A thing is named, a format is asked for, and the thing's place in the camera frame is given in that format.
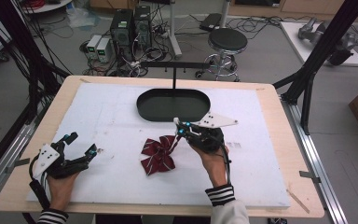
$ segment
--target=wooden table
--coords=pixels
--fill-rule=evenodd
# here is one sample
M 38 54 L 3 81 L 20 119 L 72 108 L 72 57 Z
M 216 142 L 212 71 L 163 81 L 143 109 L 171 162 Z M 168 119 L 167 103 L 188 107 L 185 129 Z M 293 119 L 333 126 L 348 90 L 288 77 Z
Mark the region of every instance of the wooden table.
M 33 158 L 44 143 L 50 143 L 76 95 L 81 83 L 112 83 L 122 85 L 161 86 L 169 88 L 170 79 L 128 77 L 68 77 L 47 114 L 34 133 L 21 158 Z M 251 217 L 322 217 L 324 210 L 312 180 L 301 177 L 299 171 L 308 171 L 298 148 L 280 99 L 272 85 L 215 81 L 177 80 L 177 88 L 225 88 L 254 90 L 261 104 L 268 133 L 275 149 L 291 206 L 288 209 L 249 209 Z M 28 165 L 16 167 L 0 193 L 0 211 L 39 212 L 37 202 L 27 202 L 30 177 Z M 142 214 L 171 216 L 209 216 L 211 206 L 70 203 L 69 213 Z

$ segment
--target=red ribbon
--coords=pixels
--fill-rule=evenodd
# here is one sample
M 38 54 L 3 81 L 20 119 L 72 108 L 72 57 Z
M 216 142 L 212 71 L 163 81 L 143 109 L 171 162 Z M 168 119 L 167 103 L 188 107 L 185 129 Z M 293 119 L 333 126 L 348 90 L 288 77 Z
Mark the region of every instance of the red ribbon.
M 167 172 L 175 168 L 170 154 L 180 138 L 180 136 L 164 135 L 159 138 L 159 142 L 150 138 L 146 140 L 142 154 L 150 157 L 142 160 L 141 164 L 147 175 L 152 175 L 155 172 Z

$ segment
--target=stool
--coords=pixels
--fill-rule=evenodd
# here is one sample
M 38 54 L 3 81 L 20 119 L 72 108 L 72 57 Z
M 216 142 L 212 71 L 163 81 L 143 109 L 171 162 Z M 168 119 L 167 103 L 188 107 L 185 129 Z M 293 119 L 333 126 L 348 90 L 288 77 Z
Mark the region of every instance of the stool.
M 241 32 L 221 28 L 213 30 L 209 34 L 208 44 L 217 53 L 208 56 L 205 63 L 209 63 L 210 68 L 205 69 L 207 72 L 219 77 L 235 76 L 235 82 L 239 82 L 237 71 L 238 66 L 235 62 L 234 55 L 243 52 L 246 49 L 248 40 Z M 196 72 L 196 78 L 202 77 L 205 70 Z

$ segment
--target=black tray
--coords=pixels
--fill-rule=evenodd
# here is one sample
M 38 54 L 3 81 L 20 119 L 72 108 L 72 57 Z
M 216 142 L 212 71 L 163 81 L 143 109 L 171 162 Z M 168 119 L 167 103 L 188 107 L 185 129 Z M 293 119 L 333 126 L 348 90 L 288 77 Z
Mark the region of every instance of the black tray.
M 199 121 L 211 107 L 209 97 L 202 91 L 188 89 L 152 89 L 136 101 L 139 115 L 149 121 Z

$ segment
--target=floor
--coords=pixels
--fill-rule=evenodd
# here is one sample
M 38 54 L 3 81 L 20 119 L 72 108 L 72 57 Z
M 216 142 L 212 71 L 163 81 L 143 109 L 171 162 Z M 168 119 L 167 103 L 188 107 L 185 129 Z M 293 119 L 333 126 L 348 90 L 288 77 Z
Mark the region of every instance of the floor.
M 177 4 L 177 28 L 181 32 L 201 32 L 198 24 L 190 13 L 203 14 L 220 12 L 221 1 L 209 1 L 210 4 L 202 4 L 202 1 L 187 7 L 185 1 Z M 94 27 L 82 27 L 70 29 L 67 26 L 64 10 L 39 15 L 43 23 L 64 21 L 51 24 L 51 33 L 46 35 L 48 45 L 60 57 L 62 62 L 73 74 L 80 75 L 87 67 L 87 61 L 79 46 L 89 40 L 93 34 L 103 34 L 107 31 L 110 20 L 109 15 L 97 18 Z M 277 27 L 266 26 L 259 35 L 252 38 L 255 33 L 245 33 L 249 38 L 247 50 L 238 55 L 241 82 L 274 83 L 296 72 L 302 62 L 289 44 L 283 31 Z M 177 39 L 183 52 L 180 61 L 201 62 L 213 50 L 207 44 L 207 35 L 178 35 Z M 46 51 L 41 46 L 40 39 L 35 42 L 42 52 Z M 187 69 L 186 73 L 178 72 L 178 78 L 195 79 L 195 70 Z M 146 77 L 171 77 L 170 73 L 163 70 L 151 69 Z M 201 79 L 213 80 L 212 76 L 203 76 Z M 233 78 L 221 78 L 220 81 L 232 81 Z M 0 141 L 6 134 L 14 120 L 27 105 L 27 82 L 21 76 L 16 65 L 9 61 L 0 62 Z M 287 87 L 277 90 L 284 93 Z M 358 67 L 323 66 L 314 80 L 314 89 L 310 108 L 310 135 L 318 149 L 324 168 L 328 173 L 330 182 L 336 192 L 349 223 L 358 223 L 358 122 L 353 116 L 348 103 L 358 95 Z M 92 215 L 71 215 L 68 223 L 91 223 Z M 297 223 L 333 223 L 328 215 L 318 219 L 289 218 L 290 224 Z M 171 223 L 171 217 L 145 217 L 145 223 L 163 224 Z M 21 214 L 0 212 L 0 223 L 25 223 Z M 266 218 L 252 217 L 251 223 L 267 223 Z

